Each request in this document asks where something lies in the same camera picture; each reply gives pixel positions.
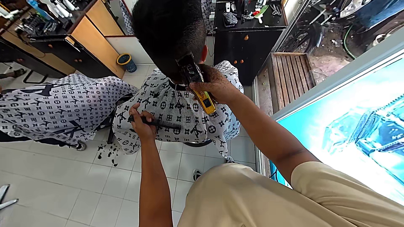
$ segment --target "scissors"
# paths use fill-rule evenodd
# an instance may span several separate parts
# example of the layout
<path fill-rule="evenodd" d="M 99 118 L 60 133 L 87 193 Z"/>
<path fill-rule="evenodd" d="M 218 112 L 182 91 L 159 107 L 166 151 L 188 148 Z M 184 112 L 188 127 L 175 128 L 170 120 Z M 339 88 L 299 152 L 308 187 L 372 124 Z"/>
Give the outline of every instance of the scissors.
<path fill-rule="evenodd" d="M 18 202 L 18 199 L 15 199 L 15 200 L 10 200 L 8 202 L 2 203 L 9 187 L 10 187 L 10 185 L 4 185 L 0 188 L 0 210 L 5 207 L 8 207 L 9 205 L 12 205 L 12 204 Z"/>
<path fill-rule="evenodd" d="M 269 6 L 273 10 L 273 12 L 272 12 L 273 16 L 281 16 L 280 11 L 278 10 L 278 8 L 275 5 L 269 5 Z"/>

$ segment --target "trash bin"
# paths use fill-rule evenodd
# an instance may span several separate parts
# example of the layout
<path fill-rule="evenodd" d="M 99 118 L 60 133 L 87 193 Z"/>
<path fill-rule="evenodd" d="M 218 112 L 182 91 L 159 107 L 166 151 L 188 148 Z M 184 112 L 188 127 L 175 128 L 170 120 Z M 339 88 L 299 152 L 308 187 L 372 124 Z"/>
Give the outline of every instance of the trash bin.
<path fill-rule="evenodd" d="M 137 67 L 136 67 L 135 63 L 133 62 L 132 57 L 130 56 L 130 54 L 125 53 L 125 54 L 119 55 L 116 62 L 119 65 L 122 65 L 130 73 L 133 73 L 137 69 Z"/>

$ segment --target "black comb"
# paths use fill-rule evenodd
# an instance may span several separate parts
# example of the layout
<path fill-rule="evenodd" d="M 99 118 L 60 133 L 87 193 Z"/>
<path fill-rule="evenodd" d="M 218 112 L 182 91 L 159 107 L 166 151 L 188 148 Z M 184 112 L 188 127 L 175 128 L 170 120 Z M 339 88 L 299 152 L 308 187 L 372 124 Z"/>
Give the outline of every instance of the black comb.
<path fill-rule="evenodd" d="M 181 125 L 180 124 L 174 124 L 171 122 L 166 122 L 166 121 L 162 121 L 162 120 L 152 120 L 151 122 L 148 122 L 146 120 L 145 116 L 141 116 L 140 117 L 143 121 L 143 123 L 148 124 L 148 125 L 154 125 L 154 126 L 158 126 L 158 127 L 163 127 L 163 128 L 172 128 L 172 129 L 177 129 L 177 130 L 181 130 Z M 133 115 L 130 115 L 128 118 L 128 121 L 130 122 L 135 122 Z"/>

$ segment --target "patterned barber cape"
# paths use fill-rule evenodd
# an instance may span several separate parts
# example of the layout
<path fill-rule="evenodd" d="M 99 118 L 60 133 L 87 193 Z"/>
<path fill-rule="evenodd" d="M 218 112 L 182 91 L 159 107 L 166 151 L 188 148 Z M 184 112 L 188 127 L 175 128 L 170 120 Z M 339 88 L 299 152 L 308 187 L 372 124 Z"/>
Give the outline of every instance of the patterned barber cape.
<path fill-rule="evenodd" d="M 237 69 L 228 61 L 215 66 L 241 92 L 243 86 L 238 80 Z M 183 91 L 184 86 L 175 86 L 160 70 L 153 73 L 143 82 L 140 91 L 131 100 L 119 105 L 113 122 L 113 130 L 123 150 L 135 153 L 140 148 L 140 139 L 128 121 L 129 109 L 140 103 L 139 113 L 146 110 L 156 119 L 181 125 L 181 130 L 158 127 L 157 140 L 167 142 L 203 142 L 207 138 L 227 157 L 226 140 L 236 137 L 240 122 L 227 105 L 216 105 L 216 112 L 207 115 L 193 94 Z"/>
<path fill-rule="evenodd" d="M 16 89 L 0 98 L 0 130 L 12 137 L 54 138 L 70 145 L 86 141 L 121 97 L 137 88 L 109 76 L 71 74 Z"/>

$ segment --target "forearm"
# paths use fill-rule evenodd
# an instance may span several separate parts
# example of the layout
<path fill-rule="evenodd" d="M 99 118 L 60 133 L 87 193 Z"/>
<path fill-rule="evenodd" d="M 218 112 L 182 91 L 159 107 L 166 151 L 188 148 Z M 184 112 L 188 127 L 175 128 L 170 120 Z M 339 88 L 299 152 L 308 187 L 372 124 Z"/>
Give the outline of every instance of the forearm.
<path fill-rule="evenodd" d="M 141 144 L 139 226 L 172 226 L 170 189 L 155 141 Z"/>
<path fill-rule="evenodd" d="M 247 96 L 237 94 L 229 107 L 260 151 L 290 182 L 293 169 L 305 161 L 318 161 L 300 141 L 261 111 Z"/>

